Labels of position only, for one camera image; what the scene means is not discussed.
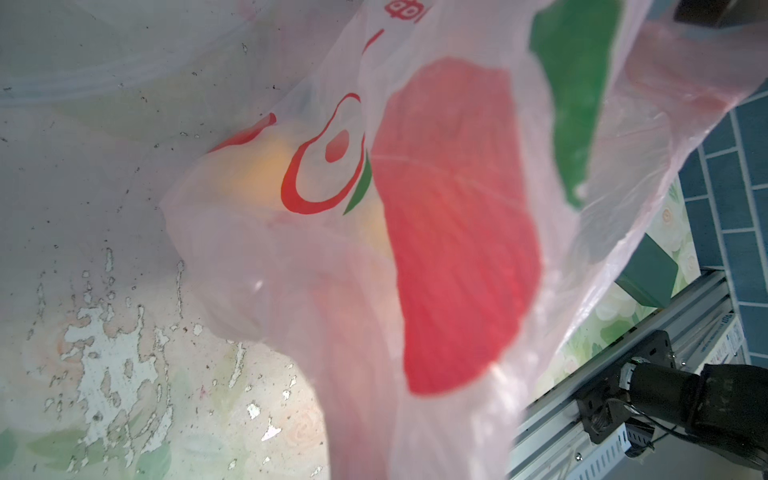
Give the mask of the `pink plastic bag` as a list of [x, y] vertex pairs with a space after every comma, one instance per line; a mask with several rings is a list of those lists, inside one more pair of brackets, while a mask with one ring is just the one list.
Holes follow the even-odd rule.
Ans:
[[367, 1], [262, 118], [365, 136], [392, 249], [334, 213], [215, 191], [167, 233], [210, 329], [263, 341], [321, 406], [335, 479], [500, 479], [539, 375], [619, 276], [689, 153], [767, 75], [767, 25], [647, 1]]

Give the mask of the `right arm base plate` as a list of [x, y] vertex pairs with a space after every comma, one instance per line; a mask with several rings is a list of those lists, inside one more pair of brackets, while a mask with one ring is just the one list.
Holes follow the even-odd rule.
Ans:
[[598, 370], [577, 392], [576, 401], [585, 432], [594, 444], [603, 443], [631, 414], [623, 403], [629, 402], [628, 380], [622, 379], [625, 364], [650, 363], [675, 367], [668, 333], [649, 332], [631, 342], [629, 335], [611, 344], [597, 357]]

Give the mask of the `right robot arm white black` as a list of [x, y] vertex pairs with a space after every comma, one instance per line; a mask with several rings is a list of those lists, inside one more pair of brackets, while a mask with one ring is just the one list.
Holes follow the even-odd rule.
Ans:
[[684, 438], [727, 460], [767, 471], [767, 370], [706, 364], [689, 373], [650, 363], [628, 377], [629, 404], [683, 428]]

